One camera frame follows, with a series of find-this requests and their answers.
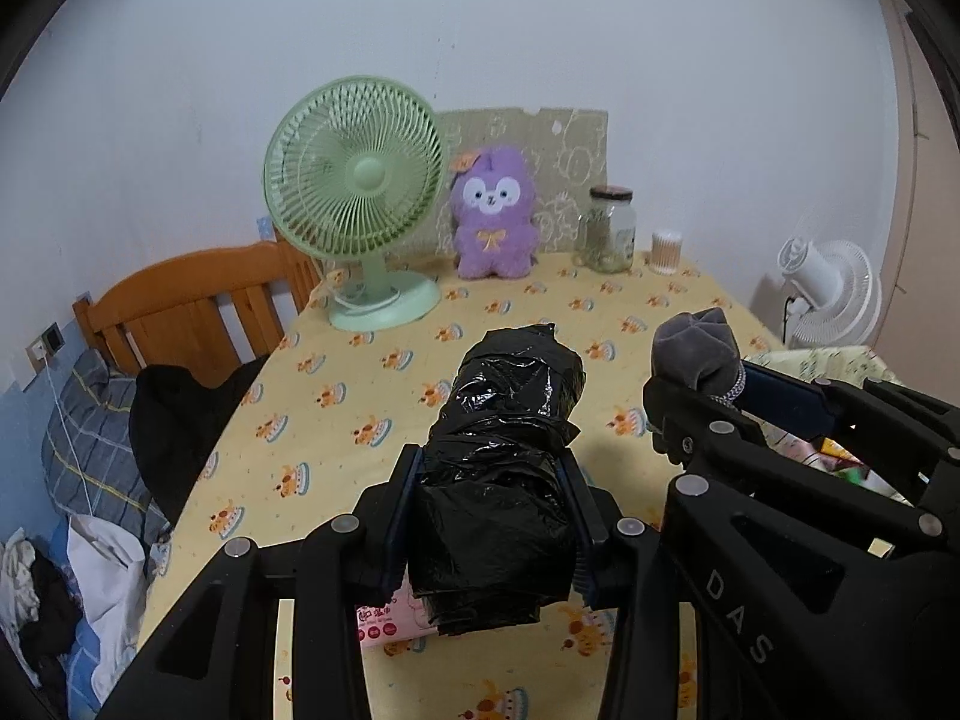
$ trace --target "yellow bow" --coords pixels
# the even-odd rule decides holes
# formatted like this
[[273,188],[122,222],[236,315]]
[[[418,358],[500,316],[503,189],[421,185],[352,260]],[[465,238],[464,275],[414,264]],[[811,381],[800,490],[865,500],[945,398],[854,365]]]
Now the yellow bow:
[[479,230],[477,232],[477,241],[483,241],[483,251],[499,251],[500,244],[506,237],[506,230]]

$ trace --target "white garment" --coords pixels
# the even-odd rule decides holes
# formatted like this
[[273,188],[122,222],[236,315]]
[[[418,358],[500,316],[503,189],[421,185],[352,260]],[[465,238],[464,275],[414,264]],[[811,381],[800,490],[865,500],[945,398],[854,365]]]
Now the white garment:
[[83,616],[100,639],[93,692],[104,702],[136,652],[146,605],[143,547],[132,533],[99,517],[70,517],[66,553],[80,586]]
[[20,629],[37,619],[40,609],[34,576],[30,573],[36,556],[34,546],[23,536],[23,528],[10,537],[6,546],[0,543],[0,629],[30,681],[39,688],[40,677],[27,666],[20,651]]

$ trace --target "white cable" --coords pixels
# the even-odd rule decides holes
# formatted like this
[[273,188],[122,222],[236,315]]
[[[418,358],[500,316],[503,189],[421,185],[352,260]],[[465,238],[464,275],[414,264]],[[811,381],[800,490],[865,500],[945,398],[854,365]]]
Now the white cable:
[[47,371],[47,381],[50,382],[50,391],[54,396],[54,403],[56,403],[56,412],[61,416],[61,425],[64,426],[64,435],[66,436],[66,442],[70,445],[70,454],[73,455],[73,461],[77,464],[77,473],[80,475],[80,481],[83,482],[83,495],[86,496],[86,507],[90,509],[90,517],[93,517],[93,504],[90,503],[90,490],[86,488],[86,475],[83,473],[83,469],[80,468],[80,458],[77,457],[77,450],[73,448],[73,440],[70,439],[70,433],[66,429],[66,419],[64,418],[64,409],[59,405],[59,397],[56,395],[56,387],[54,386],[54,377],[50,375],[50,361],[47,360],[46,365],[43,366]]

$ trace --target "green fan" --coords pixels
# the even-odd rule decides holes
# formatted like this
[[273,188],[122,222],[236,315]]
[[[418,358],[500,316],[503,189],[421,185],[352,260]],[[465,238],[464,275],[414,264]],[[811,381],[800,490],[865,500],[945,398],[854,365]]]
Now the green fan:
[[387,271],[384,251],[426,217],[445,175],[433,111],[395,81],[333,81],[284,117],[263,167],[277,229],[315,260],[359,260],[363,266],[363,279],[330,301],[335,327],[396,327],[440,301],[432,279]]

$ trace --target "plush toy eye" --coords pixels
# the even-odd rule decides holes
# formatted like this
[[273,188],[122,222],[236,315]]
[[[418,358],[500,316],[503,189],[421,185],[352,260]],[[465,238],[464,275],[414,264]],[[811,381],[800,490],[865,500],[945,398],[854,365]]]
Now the plush toy eye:
[[496,194],[503,199],[504,205],[515,205],[520,200],[520,183],[509,175],[496,182]]
[[483,182],[483,179],[474,175],[464,184],[464,202],[467,205],[477,205],[486,192],[487,185]]

